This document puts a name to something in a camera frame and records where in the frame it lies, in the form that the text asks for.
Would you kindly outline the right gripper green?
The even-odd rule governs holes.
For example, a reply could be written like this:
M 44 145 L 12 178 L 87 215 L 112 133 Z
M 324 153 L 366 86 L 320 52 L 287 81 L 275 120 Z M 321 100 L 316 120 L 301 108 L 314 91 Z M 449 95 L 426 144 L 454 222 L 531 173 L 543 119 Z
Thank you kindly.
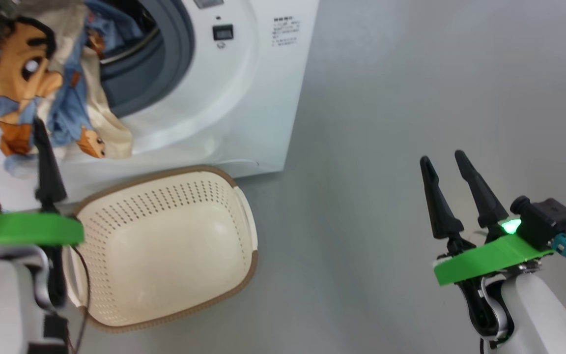
M 494 195 L 481 174 L 474 168 L 465 152 L 456 150 L 454 158 L 476 204 L 478 225 L 485 228 L 506 220 L 509 214 L 505 207 Z M 454 217 L 449 204 L 447 204 L 447 200 L 440 190 L 437 172 L 427 155 L 420 158 L 420 168 L 434 239 L 460 239 L 460 233 L 464 231 L 464 226 L 459 219 Z M 503 235 L 497 240 L 481 247 L 463 251 L 458 255 L 440 256 L 440 259 L 433 265 L 438 285 L 442 287 L 456 284 L 553 254 L 552 249 L 537 251 L 519 237 L 517 233 L 519 226 L 520 224 L 501 224 L 501 230 L 503 232 L 510 231 L 509 235 Z

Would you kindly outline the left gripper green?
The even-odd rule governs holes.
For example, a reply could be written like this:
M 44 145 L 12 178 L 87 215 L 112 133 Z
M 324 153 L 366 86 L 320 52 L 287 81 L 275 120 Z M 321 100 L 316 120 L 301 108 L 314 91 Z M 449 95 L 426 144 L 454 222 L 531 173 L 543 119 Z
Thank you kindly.
M 58 211 L 56 204 L 67 199 L 45 124 L 33 120 L 33 142 L 38 150 L 38 187 L 34 198 L 40 211 Z M 76 219 L 56 213 L 0 213 L 0 246 L 77 245 L 85 241 L 83 225 Z

